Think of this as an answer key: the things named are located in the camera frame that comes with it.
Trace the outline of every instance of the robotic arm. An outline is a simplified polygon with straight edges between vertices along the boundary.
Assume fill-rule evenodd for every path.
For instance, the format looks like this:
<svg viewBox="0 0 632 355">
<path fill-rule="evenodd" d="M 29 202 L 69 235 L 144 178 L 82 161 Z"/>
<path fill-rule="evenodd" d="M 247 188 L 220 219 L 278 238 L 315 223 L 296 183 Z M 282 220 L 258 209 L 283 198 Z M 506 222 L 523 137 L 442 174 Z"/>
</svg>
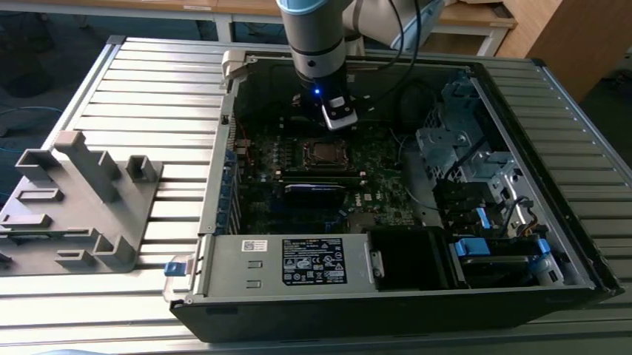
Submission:
<svg viewBox="0 0 632 355">
<path fill-rule="evenodd" d="M 344 32 L 368 36 L 396 50 L 413 50 L 418 31 L 414 1 L 421 9 L 422 43 L 443 0 L 276 0 L 296 73 L 331 131 L 358 121 L 346 88 Z"/>
</svg>

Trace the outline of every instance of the black cable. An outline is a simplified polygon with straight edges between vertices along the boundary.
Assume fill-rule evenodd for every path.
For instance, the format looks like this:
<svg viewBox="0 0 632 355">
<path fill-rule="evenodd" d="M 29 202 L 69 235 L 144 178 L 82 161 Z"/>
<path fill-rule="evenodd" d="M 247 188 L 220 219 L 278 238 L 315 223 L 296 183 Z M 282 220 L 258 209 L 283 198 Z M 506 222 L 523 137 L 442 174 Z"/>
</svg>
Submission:
<svg viewBox="0 0 632 355">
<path fill-rule="evenodd" d="M 367 67 L 367 68 L 355 68 L 354 71 L 380 71 L 387 68 L 390 68 L 392 65 L 395 65 L 396 61 L 399 60 L 399 57 L 402 56 L 403 53 L 403 25 L 402 25 L 402 18 L 399 16 L 399 11 L 396 11 L 396 6 L 392 0 L 387 0 L 387 3 L 391 5 L 392 12 L 395 13 L 396 17 L 396 25 L 399 26 L 399 49 L 396 50 L 395 56 L 391 58 L 391 60 L 386 63 L 379 65 L 376 68 Z"/>
<path fill-rule="evenodd" d="M 501 237 L 505 236 L 505 234 L 506 234 L 506 230 L 509 228 L 509 223 L 511 221 L 513 211 L 515 210 L 517 204 L 522 200 L 527 200 L 527 199 L 529 199 L 529 197 L 526 197 L 526 196 L 518 196 L 518 197 L 515 197 L 515 200 L 513 200 L 511 206 L 509 207 L 509 211 L 506 213 L 505 222 L 502 223 L 502 228 L 501 228 L 501 233 L 499 233 Z"/>
<path fill-rule="evenodd" d="M 383 98 L 386 98 L 390 93 L 396 90 L 396 88 L 399 87 L 399 85 L 406 81 L 407 79 L 407 76 L 410 74 L 410 72 L 413 71 L 413 68 L 414 68 L 414 62 L 417 61 L 417 56 L 418 56 L 418 48 L 421 46 L 421 42 L 422 42 L 422 14 L 421 14 L 421 9 L 419 9 L 419 6 L 418 6 L 418 0 L 414 0 L 413 1 L 414 3 L 414 11 L 417 11 L 417 16 L 415 16 L 415 22 L 417 22 L 417 36 L 415 36 L 415 39 L 414 39 L 414 50 L 413 50 L 413 58 L 410 59 L 410 65 L 407 66 L 407 69 L 406 69 L 406 72 L 402 74 L 399 80 L 396 81 L 395 85 L 392 85 L 392 87 L 386 90 L 380 96 L 376 97 L 375 101 L 371 103 L 371 106 L 374 107 L 375 104 L 383 100 Z"/>
<path fill-rule="evenodd" d="M 443 180 L 447 180 L 450 174 L 461 167 L 461 165 L 463 165 L 465 161 L 471 158 L 475 154 L 475 152 L 478 151 L 478 149 L 481 148 L 481 146 L 483 145 L 483 143 L 486 142 L 486 139 L 485 137 L 482 137 L 478 142 L 475 142 L 475 144 L 470 147 L 470 149 L 467 150 L 467 152 L 465 153 L 465 155 L 459 158 L 459 160 L 457 160 L 454 162 L 454 164 L 451 165 L 450 169 L 447 170 L 447 172 L 443 174 Z"/>
<path fill-rule="evenodd" d="M 430 106 L 430 111 L 437 108 L 438 104 L 438 96 L 434 92 L 433 87 L 427 84 L 421 78 L 411 78 L 395 91 L 395 96 L 392 98 L 392 121 L 394 121 L 394 128 L 399 130 L 403 126 L 403 119 L 402 119 L 402 99 L 403 94 L 410 88 L 417 88 L 422 92 L 430 93 L 430 98 L 433 99 L 433 104 Z M 423 120 L 422 124 L 419 125 L 423 127 L 426 124 L 426 120 Z"/>
</svg>

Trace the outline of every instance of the blue latch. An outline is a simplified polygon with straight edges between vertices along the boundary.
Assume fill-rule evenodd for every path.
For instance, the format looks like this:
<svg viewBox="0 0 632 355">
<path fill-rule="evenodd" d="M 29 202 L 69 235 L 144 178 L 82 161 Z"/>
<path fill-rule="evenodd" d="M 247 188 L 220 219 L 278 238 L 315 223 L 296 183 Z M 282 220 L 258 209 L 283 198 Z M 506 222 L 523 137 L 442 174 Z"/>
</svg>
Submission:
<svg viewBox="0 0 632 355">
<path fill-rule="evenodd" d="M 539 238 L 537 240 L 537 246 L 539 247 L 539 251 L 542 252 L 542 254 L 550 252 L 550 246 L 549 246 L 549 242 L 546 242 L 546 239 Z"/>
<path fill-rule="evenodd" d="M 454 248 L 459 257 L 482 257 L 490 254 L 485 238 L 463 238 L 454 243 Z"/>
<path fill-rule="evenodd" d="M 175 261 L 164 264 L 165 276 L 187 276 L 187 263 L 177 263 Z"/>
<path fill-rule="evenodd" d="M 490 220 L 487 220 L 486 218 L 485 209 L 482 207 L 478 207 L 475 211 L 478 212 L 478 217 L 481 217 L 481 224 L 482 224 L 483 229 L 491 228 Z"/>
</svg>

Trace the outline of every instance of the white table leg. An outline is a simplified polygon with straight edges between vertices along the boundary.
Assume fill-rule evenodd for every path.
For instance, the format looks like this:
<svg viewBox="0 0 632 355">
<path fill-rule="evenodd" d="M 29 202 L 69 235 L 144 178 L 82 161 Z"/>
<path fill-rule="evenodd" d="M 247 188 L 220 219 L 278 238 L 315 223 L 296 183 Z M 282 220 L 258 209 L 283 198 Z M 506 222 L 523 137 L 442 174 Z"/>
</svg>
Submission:
<svg viewBox="0 0 632 355">
<path fill-rule="evenodd" d="M 215 13 L 213 20 L 217 26 L 217 41 L 232 42 L 232 16 L 228 13 Z"/>
<path fill-rule="evenodd" d="M 505 39 L 509 29 L 505 27 L 495 27 L 491 29 L 490 34 L 485 37 L 482 41 L 481 48 L 475 55 L 493 57 L 495 55 L 497 49 L 501 47 L 502 40 Z"/>
</svg>

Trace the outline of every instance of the floor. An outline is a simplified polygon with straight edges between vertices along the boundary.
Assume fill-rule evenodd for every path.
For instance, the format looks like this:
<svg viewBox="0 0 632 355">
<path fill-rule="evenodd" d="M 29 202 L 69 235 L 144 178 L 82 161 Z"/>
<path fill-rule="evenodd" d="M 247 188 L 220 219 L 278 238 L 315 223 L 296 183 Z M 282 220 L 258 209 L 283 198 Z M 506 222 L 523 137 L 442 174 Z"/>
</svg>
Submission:
<svg viewBox="0 0 632 355">
<path fill-rule="evenodd" d="M 9 107 L 46 106 L 62 109 L 81 83 L 81 79 L 104 46 L 109 35 L 199 40 L 215 40 L 212 23 L 151 18 L 113 18 L 91 16 L 89 26 L 78 28 L 68 15 L 49 15 L 45 28 L 54 43 L 53 49 L 38 54 L 44 69 L 53 77 L 52 88 L 33 98 L 12 98 L 0 88 L 0 110 Z M 236 40 L 255 43 L 286 43 L 280 25 L 236 26 Z M 581 107 L 606 135 L 612 146 L 628 163 L 632 163 L 629 139 L 632 117 L 630 93 L 612 89 L 609 82 L 600 83 L 590 91 Z M 58 115 L 49 111 L 18 111 L 0 115 L 0 126 L 9 127 L 0 137 L 0 205 L 20 179 L 13 164 L 18 152 L 38 147 L 54 125 Z"/>
</svg>

